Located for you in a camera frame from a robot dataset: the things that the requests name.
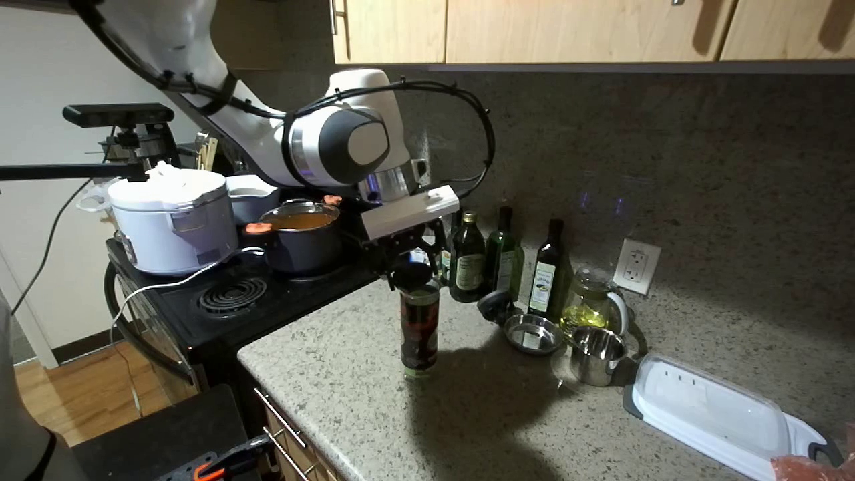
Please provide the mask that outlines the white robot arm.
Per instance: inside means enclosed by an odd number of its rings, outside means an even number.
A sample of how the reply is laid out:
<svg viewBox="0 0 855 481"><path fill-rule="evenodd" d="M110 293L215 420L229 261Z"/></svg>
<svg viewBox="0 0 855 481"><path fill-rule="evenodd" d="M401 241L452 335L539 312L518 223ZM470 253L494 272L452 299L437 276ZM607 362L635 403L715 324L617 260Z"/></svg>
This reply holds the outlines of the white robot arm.
<svg viewBox="0 0 855 481"><path fill-rule="evenodd" d="M449 187L421 187L404 140L398 85L382 69L342 69L298 109L263 104L210 41L215 0L70 0L132 76L210 129L275 187L360 197L378 241L460 211Z"/></svg>

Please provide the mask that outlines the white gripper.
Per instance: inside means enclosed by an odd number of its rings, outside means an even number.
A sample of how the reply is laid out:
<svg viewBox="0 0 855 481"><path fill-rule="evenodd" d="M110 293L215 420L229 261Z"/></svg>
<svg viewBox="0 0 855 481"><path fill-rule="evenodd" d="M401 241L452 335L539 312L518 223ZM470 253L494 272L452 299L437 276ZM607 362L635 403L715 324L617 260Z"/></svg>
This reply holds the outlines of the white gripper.
<svg viewBox="0 0 855 481"><path fill-rule="evenodd" d="M456 211L460 196L449 185L441 185L398 200L369 205L358 213L358 227L362 241L378 241Z"/></svg>

